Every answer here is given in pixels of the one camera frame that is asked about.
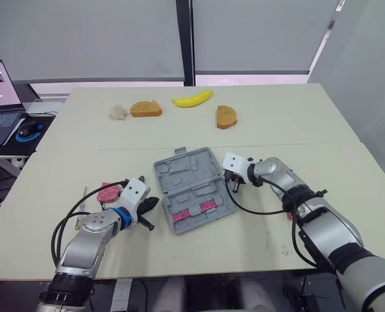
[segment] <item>blue mouse pad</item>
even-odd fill
[[[35,122],[35,133],[23,138],[19,136],[18,130],[16,130],[5,145],[0,145],[0,155],[31,156],[54,118],[53,116],[26,117],[21,126],[29,122]]]

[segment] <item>bread slice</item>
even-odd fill
[[[141,101],[130,108],[130,113],[133,117],[152,117],[162,115],[162,109],[155,100]]]
[[[217,107],[217,127],[226,129],[237,123],[236,111],[229,106],[220,105]]]

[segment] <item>banana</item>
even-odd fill
[[[186,97],[184,99],[172,99],[172,102],[174,102],[176,106],[182,108],[193,107],[205,102],[207,99],[211,98],[211,96],[212,90],[205,90],[196,96]]]

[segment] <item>gray plastic case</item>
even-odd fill
[[[166,217],[175,234],[195,229],[238,210],[225,190],[221,168],[209,148],[190,152],[186,152],[186,148],[177,148],[174,157],[158,161],[154,167],[164,193]],[[203,210],[214,202],[217,207]],[[174,216],[181,213],[184,219],[175,222]]]

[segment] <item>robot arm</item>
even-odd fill
[[[116,208],[83,219],[80,231],[69,242],[56,267],[48,291],[41,295],[38,312],[85,310],[108,242],[119,231],[132,229],[137,223],[153,230],[154,226],[142,216],[158,203],[158,198],[146,198],[149,191],[142,181],[131,179]]]
[[[275,157],[254,163],[227,153],[223,167],[236,183],[235,190],[240,183],[270,183],[283,210],[299,226],[299,236],[318,268],[335,272],[361,311],[385,311],[385,259],[364,248],[358,230],[323,198],[326,191],[313,192]]]

